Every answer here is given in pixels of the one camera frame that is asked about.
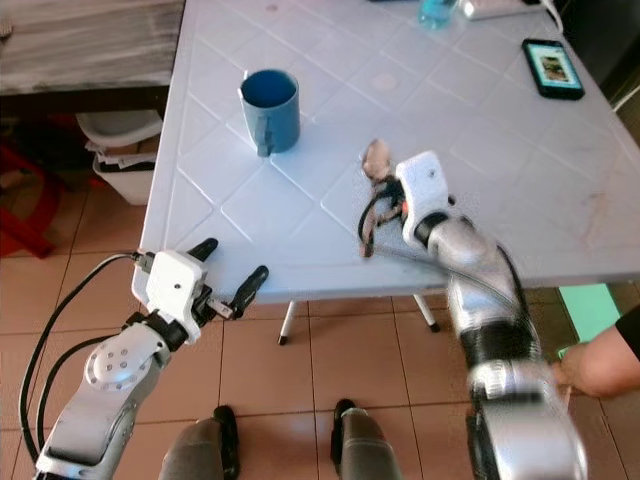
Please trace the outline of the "person's bare hand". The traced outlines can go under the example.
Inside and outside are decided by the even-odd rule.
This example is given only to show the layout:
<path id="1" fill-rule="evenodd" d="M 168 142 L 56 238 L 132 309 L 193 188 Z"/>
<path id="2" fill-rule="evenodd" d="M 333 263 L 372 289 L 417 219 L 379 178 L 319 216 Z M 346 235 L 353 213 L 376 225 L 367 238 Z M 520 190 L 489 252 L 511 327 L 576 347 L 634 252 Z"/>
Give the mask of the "person's bare hand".
<path id="1" fill-rule="evenodd" d="M 559 360 L 554 361 L 550 367 L 554 379 L 556 379 L 557 389 L 568 397 L 571 394 L 582 394 L 582 396 L 595 396 L 594 388 L 585 376 L 582 361 L 586 357 L 588 344 L 576 344 L 562 349 Z"/>

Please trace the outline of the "white metal table leg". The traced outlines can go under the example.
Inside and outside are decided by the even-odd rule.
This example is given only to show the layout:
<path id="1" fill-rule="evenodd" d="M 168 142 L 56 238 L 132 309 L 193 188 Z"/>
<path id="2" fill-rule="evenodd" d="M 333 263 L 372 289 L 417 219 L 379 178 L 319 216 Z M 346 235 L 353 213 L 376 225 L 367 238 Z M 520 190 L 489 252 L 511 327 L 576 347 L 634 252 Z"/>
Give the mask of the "white metal table leg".
<path id="1" fill-rule="evenodd" d="M 294 323 L 294 317 L 297 316 L 298 303 L 297 302 L 289 302 L 287 306 L 287 310 L 285 310 L 285 315 L 282 321 L 282 329 L 280 329 L 278 335 L 278 344 L 279 346 L 285 346 L 289 340 L 289 334 L 291 334 L 291 328 Z"/>
<path id="2" fill-rule="evenodd" d="M 433 310 L 431 310 L 428 298 L 426 298 L 425 294 L 413 294 L 412 298 L 413 301 L 415 301 L 417 307 L 419 307 L 422 319 L 424 319 L 425 323 L 428 324 L 430 332 L 440 332 L 442 328 L 440 328 L 438 321 L 436 321 Z"/>

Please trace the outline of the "white lidded plastic bin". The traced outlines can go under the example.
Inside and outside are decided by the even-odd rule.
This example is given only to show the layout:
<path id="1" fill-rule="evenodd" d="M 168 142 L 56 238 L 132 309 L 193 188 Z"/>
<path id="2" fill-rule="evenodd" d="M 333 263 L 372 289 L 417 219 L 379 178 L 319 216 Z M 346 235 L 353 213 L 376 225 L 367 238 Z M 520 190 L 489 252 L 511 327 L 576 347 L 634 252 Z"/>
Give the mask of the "white lidded plastic bin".
<path id="1" fill-rule="evenodd" d="M 110 184 L 128 204 L 145 206 L 156 166 L 163 118 L 155 110 L 92 111 L 76 120 L 93 172 Z"/>

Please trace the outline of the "blue ceramic mug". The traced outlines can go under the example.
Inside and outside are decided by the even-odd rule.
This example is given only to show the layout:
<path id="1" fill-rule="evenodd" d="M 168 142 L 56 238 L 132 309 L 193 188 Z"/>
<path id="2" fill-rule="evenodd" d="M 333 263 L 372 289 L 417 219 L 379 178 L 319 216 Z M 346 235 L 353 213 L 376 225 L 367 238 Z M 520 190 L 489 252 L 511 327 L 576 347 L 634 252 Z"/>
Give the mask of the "blue ceramic mug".
<path id="1" fill-rule="evenodd" d="M 282 154 L 300 140 L 300 86 L 279 69 L 247 73 L 239 83 L 239 99 L 257 155 Z"/>

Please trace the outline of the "grey robot left leg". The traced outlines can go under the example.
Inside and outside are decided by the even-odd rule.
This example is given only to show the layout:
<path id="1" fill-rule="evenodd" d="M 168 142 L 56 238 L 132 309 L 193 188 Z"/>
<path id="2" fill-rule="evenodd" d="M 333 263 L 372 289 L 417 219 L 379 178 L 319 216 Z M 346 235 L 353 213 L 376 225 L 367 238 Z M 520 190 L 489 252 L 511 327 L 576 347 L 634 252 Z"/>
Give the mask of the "grey robot left leg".
<path id="1" fill-rule="evenodd" d="M 180 431 L 166 452 L 157 480 L 237 480 L 241 454 L 236 413 L 220 404 L 210 419 Z"/>

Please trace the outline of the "grey robot leg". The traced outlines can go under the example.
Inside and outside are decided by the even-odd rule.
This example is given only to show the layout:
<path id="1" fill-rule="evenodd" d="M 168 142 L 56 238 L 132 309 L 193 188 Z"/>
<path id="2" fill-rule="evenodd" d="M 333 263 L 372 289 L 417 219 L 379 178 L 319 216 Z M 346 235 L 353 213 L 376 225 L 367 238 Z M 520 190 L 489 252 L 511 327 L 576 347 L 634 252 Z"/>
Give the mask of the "grey robot leg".
<path id="1" fill-rule="evenodd" d="M 335 403 L 330 458 L 340 480 L 403 480 L 396 453 L 366 410 L 352 399 Z"/>
<path id="2" fill-rule="evenodd" d="M 241 454 L 236 413 L 220 404 L 210 419 L 180 431 L 166 452 L 157 480 L 237 480 Z"/>

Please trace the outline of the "red plastic stool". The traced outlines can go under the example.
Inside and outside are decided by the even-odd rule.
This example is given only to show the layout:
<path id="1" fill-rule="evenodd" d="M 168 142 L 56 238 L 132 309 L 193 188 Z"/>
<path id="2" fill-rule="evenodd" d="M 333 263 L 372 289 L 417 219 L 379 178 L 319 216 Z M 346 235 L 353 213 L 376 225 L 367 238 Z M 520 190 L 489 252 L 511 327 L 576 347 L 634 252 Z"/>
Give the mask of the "red plastic stool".
<path id="1" fill-rule="evenodd" d="M 20 155 L 9 142 L 0 145 L 1 173 L 27 173 L 40 179 L 41 191 L 35 206 L 22 214 L 9 207 L 1 207 L 0 230 L 3 234 L 1 253 L 8 255 L 24 250 L 37 259 L 45 259 L 54 251 L 54 243 L 46 238 L 46 229 L 52 224 L 52 216 L 58 212 L 61 197 L 61 184 L 51 178 L 47 170 L 33 164 L 28 157 Z"/>

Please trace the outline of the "grey robot right leg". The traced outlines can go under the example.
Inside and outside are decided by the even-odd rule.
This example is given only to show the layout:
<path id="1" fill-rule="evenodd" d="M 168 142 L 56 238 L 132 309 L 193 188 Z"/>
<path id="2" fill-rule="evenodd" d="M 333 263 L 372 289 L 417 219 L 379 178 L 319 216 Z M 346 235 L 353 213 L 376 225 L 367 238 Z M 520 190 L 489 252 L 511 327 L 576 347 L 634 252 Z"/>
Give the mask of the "grey robot right leg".
<path id="1" fill-rule="evenodd" d="M 340 480 L 403 480 L 396 453 L 366 410 L 352 399 L 335 403 L 330 458 Z"/>

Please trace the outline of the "black smartphone lit screen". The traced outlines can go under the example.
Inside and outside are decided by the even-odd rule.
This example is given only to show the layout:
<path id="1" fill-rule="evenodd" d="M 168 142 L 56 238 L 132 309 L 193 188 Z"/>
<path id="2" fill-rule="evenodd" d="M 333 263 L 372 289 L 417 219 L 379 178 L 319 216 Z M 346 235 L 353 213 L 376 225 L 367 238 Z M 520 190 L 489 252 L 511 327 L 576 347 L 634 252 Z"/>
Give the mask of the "black smartphone lit screen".
<path id="1" fill-rule="evenodd" d="M 536 91 L 544 99 L 580 100 L 585 95 L 584 84 L 561 42 L 526 38 L 522 51 Z"/>

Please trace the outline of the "white power strip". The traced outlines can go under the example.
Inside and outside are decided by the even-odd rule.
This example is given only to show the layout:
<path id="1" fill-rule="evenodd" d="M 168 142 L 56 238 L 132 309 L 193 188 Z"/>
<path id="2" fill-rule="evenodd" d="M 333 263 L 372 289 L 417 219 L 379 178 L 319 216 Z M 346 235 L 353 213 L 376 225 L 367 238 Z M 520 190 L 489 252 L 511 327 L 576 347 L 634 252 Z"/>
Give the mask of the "white power strip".
<path id="1" fill-rule="evenodd" d="M 460 8 L 468 20 L 547 12 L 543 0 L 460 0 Z"/>

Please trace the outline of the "green mat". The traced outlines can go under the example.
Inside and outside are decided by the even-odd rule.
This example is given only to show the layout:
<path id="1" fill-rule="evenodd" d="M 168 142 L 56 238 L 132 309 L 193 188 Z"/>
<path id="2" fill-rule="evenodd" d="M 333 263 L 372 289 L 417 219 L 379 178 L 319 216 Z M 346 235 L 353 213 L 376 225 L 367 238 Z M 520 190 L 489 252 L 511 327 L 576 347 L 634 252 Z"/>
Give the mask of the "green mat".
<path id="1" fill-rule="evenodd" d="M 620 308 L 607 284 L 566 285 L 559 294 L 580 343 L 589 342 L 620 319 Z"/>

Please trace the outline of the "grey wooden side table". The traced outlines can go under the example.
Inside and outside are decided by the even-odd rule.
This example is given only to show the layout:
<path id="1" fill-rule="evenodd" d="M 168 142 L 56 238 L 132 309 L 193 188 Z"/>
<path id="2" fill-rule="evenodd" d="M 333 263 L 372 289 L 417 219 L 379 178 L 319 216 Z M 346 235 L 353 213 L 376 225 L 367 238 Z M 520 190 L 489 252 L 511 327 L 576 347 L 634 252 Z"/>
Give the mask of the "grey wooden side table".
<path id="1" fill-rule="evenodd" d="M 163 111 L 186 0 L 0 0 L 4 116 Z"/>

